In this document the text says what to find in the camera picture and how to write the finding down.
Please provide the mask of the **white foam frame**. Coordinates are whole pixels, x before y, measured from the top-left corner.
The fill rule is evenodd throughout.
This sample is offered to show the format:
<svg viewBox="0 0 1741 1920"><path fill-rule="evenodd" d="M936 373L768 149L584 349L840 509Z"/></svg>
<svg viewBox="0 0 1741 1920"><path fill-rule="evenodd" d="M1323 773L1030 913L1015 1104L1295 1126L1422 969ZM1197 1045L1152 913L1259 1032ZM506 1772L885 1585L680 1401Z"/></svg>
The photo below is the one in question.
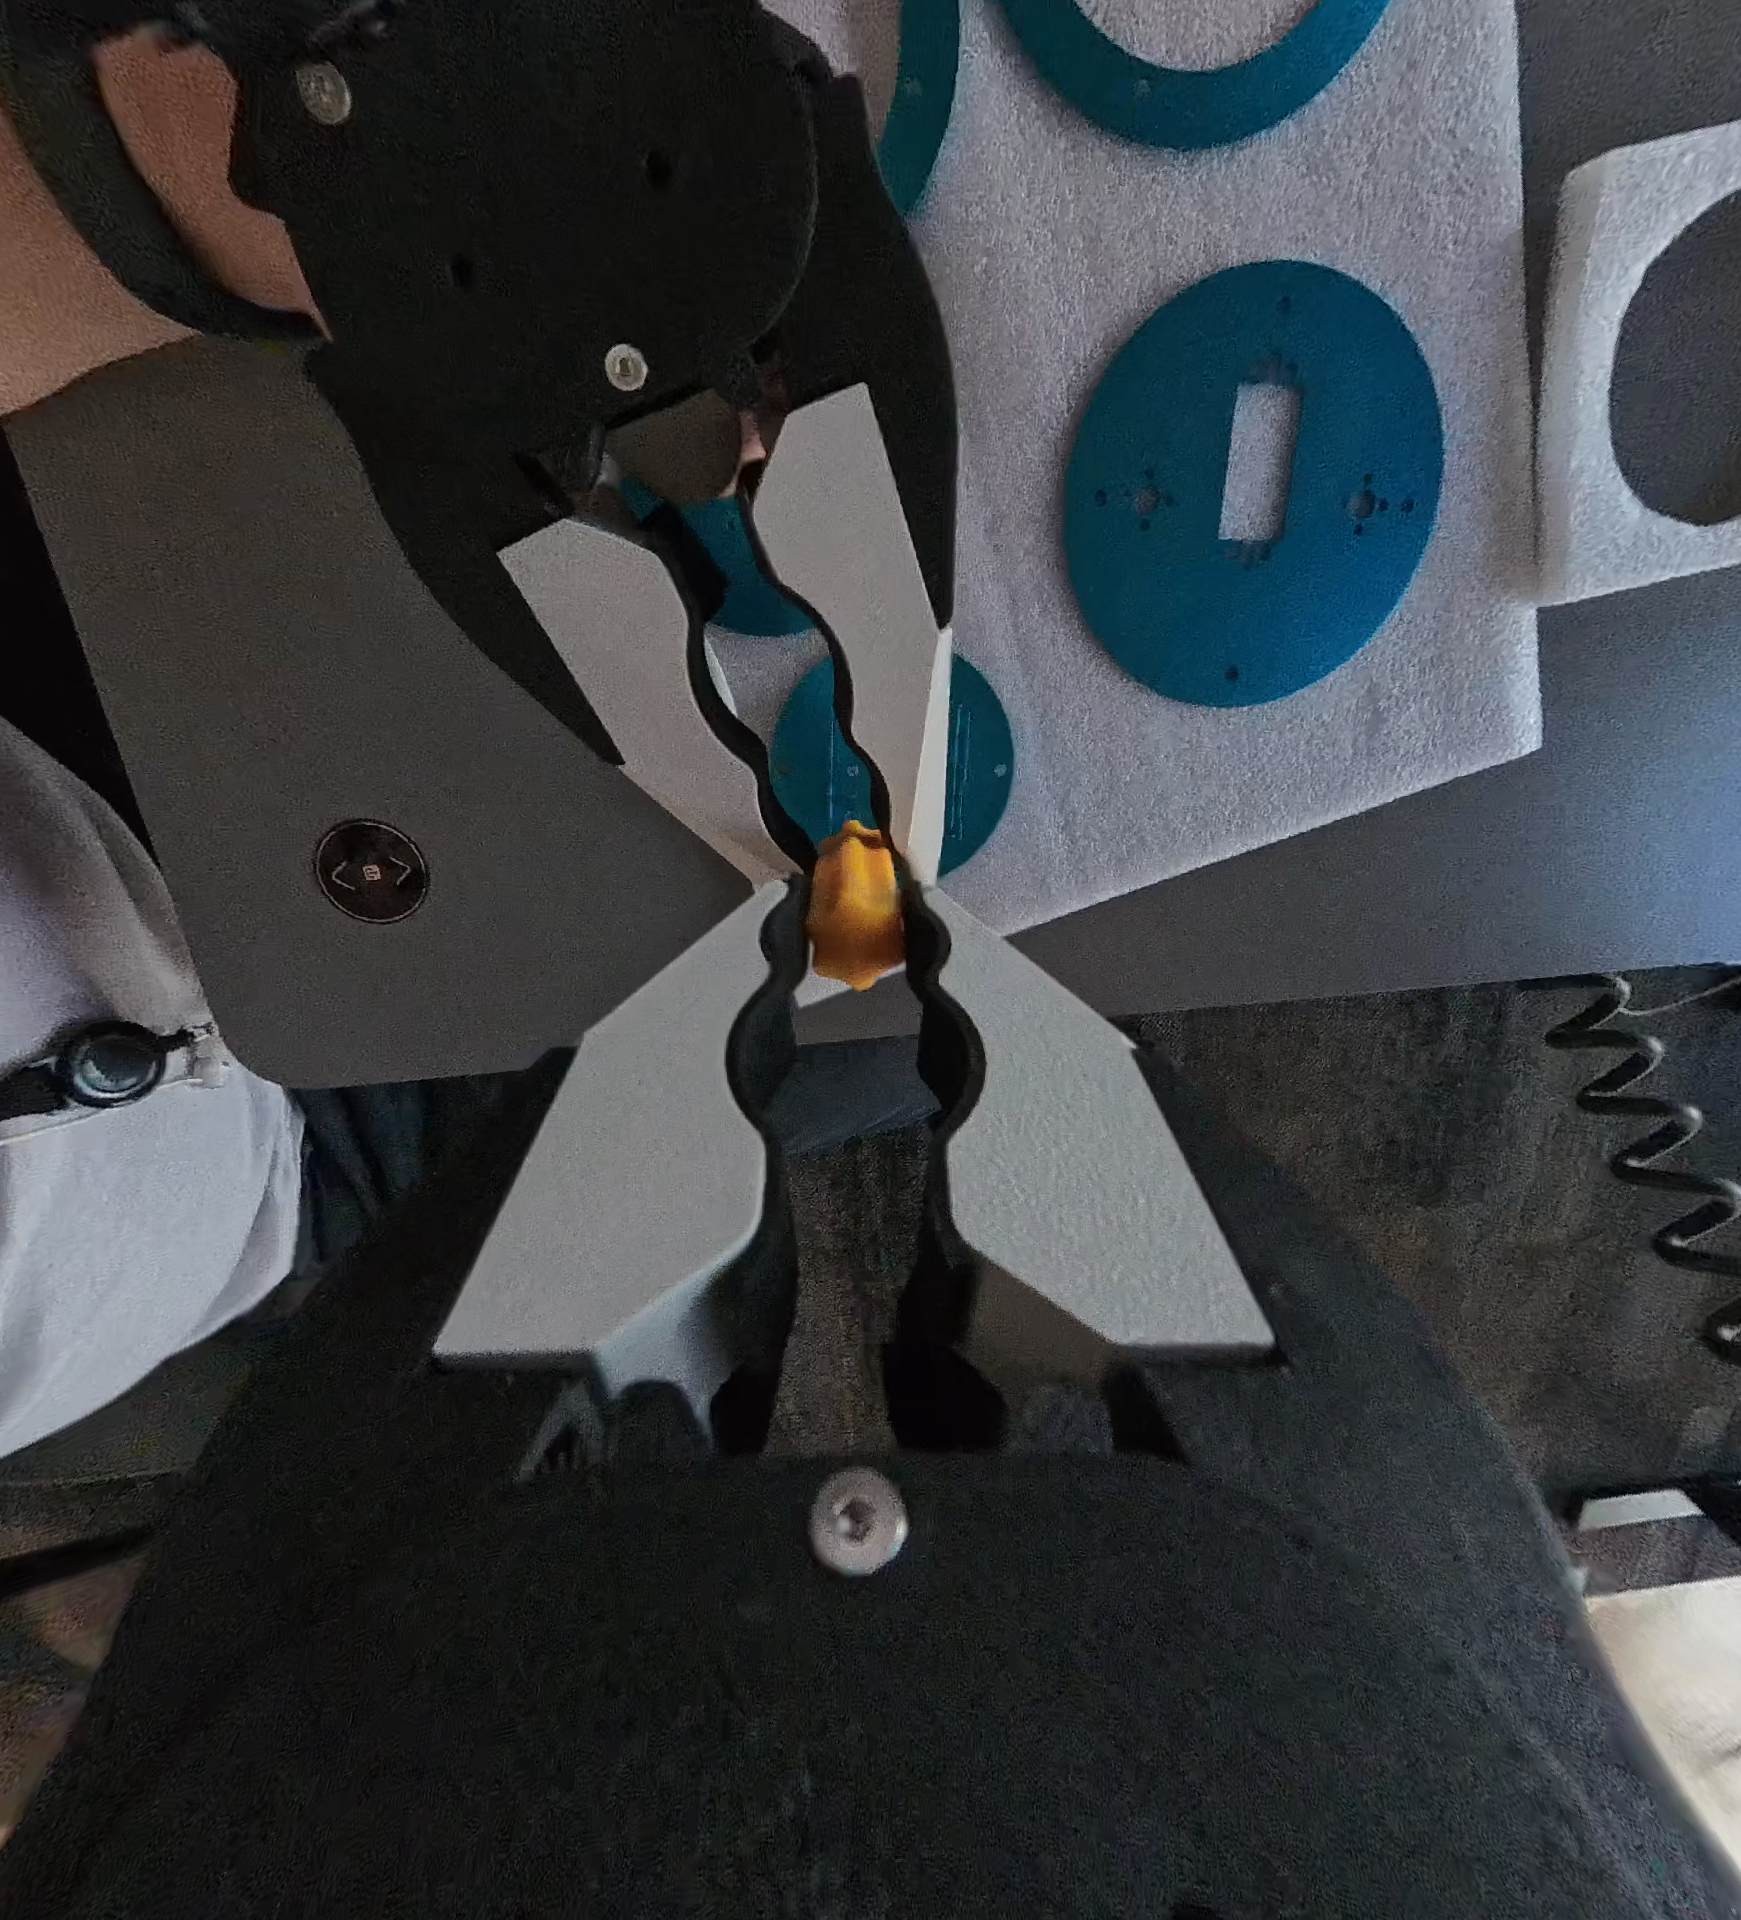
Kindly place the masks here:
<svg viewBox="0 0 1741 1920"><path fill-rule="evenodd" d="M1741 566L1741 513L1687 523L1627 484L1608 397L1651 265L1741 195L1741 119L1615 146L1569 171L1553 215L1535 416L1536 601L1545 608Z"/></svg>

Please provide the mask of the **small blue metal disc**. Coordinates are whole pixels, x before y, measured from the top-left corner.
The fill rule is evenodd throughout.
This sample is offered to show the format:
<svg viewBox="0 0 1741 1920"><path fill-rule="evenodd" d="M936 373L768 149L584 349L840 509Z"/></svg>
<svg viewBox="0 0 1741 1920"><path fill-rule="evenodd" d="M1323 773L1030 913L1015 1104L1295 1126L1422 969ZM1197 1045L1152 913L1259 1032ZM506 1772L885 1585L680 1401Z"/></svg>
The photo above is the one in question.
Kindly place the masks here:
<svg viewBox="0 0 1741 1920"><path fill-rule="evenodd" d="M671 503L636 478L615 484L636 519L636 542L652 557L656 578L701 617L736 635L808 635L810 617L762 571L736 495Z"/></svg>

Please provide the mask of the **white foam sheet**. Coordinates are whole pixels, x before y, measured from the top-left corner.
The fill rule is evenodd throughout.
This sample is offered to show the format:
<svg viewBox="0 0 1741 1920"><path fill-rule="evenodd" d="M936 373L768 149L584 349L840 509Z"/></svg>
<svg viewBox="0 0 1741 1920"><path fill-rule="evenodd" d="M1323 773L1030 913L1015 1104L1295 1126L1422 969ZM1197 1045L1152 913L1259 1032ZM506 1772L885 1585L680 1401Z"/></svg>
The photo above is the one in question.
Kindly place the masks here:
<svg viewBox="0 0 1741 1920"><path fill-rule="evenodd" d="M999 827L947 880L1022 930L1536 749L1528 349L1511 3L1388 3L1280 126L1213 151L1097 130L999 3L957 3L948 130L913 222L954 359L954 653L1018 747ZM1139 322L1249 259L1357 276L1442 416L1426 553L1316 683L1217 710L1088 635L1059 547L1084 397Z"/></svg>

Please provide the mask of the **person's left hand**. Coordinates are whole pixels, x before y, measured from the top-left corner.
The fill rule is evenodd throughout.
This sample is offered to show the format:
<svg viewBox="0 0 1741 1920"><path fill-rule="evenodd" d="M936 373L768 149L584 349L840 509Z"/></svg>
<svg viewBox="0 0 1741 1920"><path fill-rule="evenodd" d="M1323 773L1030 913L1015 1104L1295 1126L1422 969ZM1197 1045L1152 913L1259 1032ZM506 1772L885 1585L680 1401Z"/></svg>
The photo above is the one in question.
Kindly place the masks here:
<svg viewBox="0 0 1741 1920"><path fill-rule="evenodd" d="M175 28L139 28L92 51L98 95L134 164L177 228L198 270L216 287L276 314L322 314L284 226L232 187L236 81L206 45Z"/></svg>

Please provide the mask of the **dark pants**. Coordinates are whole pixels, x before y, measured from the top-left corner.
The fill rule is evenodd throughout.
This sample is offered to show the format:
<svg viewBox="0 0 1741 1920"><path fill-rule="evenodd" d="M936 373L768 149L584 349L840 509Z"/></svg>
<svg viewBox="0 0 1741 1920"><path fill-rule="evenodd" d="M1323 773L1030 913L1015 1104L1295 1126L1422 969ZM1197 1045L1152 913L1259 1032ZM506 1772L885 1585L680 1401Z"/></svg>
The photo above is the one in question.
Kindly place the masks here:
<svg viewBox="0 0 1741 1920"><path fill-rule="evenodd" d="M434 1338L571 1065L574 1049L548 1049L516 1072L300 1090L301 1212L281 1309L331 1295L434 1367Z"/></svg>

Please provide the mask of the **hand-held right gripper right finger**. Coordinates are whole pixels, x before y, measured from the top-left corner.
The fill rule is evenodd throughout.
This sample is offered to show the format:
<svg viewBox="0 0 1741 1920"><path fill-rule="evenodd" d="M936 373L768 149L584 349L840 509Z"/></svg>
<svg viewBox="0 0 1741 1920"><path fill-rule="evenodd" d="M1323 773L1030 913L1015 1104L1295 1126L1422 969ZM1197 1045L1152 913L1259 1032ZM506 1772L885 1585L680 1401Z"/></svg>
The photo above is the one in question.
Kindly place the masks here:
<svg viewBox="0 0 1741 1920"><path fill-rule="evenodd" d="M1275 1356L1134 1036L940 888L906 891L905 933L938 1116L885 1345L896 1442L991 1451L1046 1394Z"/></svg>

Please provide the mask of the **blue disc with rectangular cutout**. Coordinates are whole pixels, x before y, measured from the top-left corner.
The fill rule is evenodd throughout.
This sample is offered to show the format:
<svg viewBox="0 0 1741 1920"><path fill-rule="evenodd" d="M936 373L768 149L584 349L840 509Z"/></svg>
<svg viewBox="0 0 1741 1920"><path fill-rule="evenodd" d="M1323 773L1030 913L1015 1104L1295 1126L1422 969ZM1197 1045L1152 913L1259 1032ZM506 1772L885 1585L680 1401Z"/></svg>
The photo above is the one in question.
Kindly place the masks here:
<svg viewBox="0 0 1741 1920"><path fill-rule="evenodd" d="M1251 707L1351 662L1429 552L1442 406L1358 276L1258 259L1114 352L1063 471L1063 557L1101 649L1179 703Z"/></svg>

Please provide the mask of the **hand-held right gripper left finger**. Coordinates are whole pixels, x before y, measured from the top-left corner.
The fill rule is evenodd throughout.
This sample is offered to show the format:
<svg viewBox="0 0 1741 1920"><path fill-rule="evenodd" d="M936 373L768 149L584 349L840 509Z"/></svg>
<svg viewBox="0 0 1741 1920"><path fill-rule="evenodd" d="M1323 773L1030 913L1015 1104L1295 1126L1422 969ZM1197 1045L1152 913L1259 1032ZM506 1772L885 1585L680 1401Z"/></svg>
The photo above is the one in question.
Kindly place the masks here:
<svg viewBox="0 0 1741 1920"><path fill-rule="evenodd" d="M577 1042L434 1333L604 1401L674 1389L724 1454L768 1435L793 1225L768 1109L793 1062L808 884L765 882Z"/></svg>

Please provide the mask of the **yellow handled screwdriver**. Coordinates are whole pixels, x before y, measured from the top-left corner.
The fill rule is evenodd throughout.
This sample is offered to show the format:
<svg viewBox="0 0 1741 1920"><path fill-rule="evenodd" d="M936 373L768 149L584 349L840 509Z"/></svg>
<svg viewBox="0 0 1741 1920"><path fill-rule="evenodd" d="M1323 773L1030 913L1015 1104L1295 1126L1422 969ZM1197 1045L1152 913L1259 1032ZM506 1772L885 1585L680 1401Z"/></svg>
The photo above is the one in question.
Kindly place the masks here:
<svg viewBox="0 0 1741 1920"><path fill-rule="evenodd" d="M879 827L844 820L820 843L806 930L810 971L851 991L871 990L905 963L900 870Z"/></svg>

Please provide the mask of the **black wristband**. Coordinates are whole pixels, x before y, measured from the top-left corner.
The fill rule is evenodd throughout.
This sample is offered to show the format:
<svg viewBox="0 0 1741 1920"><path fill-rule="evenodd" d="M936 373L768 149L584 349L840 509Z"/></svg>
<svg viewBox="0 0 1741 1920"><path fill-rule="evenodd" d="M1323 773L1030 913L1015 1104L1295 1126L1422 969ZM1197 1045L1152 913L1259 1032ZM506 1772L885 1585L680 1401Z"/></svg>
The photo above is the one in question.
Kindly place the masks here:
<svg viewBox="0 0 1741 1920"><path fill-rule="evenodd" d="M0 3L0 100L20 146L95 259L160 318L216 338L304 348L317 324L216 284L120 139L95 45L149 23L144 3Z"/></svg>

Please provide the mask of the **black round desk grommet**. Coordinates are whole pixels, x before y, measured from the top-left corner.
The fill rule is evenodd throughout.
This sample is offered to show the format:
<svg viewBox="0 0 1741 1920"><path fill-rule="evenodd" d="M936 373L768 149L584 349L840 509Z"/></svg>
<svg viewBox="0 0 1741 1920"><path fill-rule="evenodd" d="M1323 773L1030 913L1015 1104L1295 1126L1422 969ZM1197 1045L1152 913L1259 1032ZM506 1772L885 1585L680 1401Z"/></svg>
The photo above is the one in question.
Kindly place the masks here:
<svg viewBox="0 0 1741 1920"><path fill-rule="evenodd" d="M399 925L428 891L421 844L401 827L366 817L342 820L317 840L311 877L320 895L355 925Z"/></svg>

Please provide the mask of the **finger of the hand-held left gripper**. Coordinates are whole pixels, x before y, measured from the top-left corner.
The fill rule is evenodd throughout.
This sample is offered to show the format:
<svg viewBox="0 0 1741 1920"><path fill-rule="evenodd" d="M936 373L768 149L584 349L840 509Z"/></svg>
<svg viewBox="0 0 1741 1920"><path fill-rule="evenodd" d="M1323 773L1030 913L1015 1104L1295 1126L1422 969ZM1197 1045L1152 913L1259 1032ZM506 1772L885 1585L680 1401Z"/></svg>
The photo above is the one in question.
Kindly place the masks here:
<svg viewBox="0 0 1741 1920"><path fill-rule="evenodd" d="M777 844L760 803L762 747L664 557L561 516L502 546L500 566L623 773L749 882L792 877L799 858Z"/></svg>
<svg viewBox="0 0 1741 1920"><path fill-rule="evenodd" d="M873 814L922 884L940 877L953 628L929 601L864 382L792 409L749 509L773 588L830 649L833 707Z"/></svg>

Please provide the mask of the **blue perforated mounting disc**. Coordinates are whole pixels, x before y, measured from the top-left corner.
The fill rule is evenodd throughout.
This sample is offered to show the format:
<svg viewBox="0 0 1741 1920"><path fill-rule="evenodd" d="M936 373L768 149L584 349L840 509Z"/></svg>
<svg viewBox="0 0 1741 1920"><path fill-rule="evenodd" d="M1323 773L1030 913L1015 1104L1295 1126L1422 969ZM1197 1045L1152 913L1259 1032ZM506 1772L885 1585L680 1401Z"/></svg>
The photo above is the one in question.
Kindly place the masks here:
<svg viewBox="0 0 1741 1920"><path fill-rule="evenodd" d="M768 741L772 792L810 836L876 824L873 782L833 717L833 663L816 658L787 693ZM948 738L940 872L957 870L1002 820L1015 781L1008 714L989 677L948 658Z"/></svg>

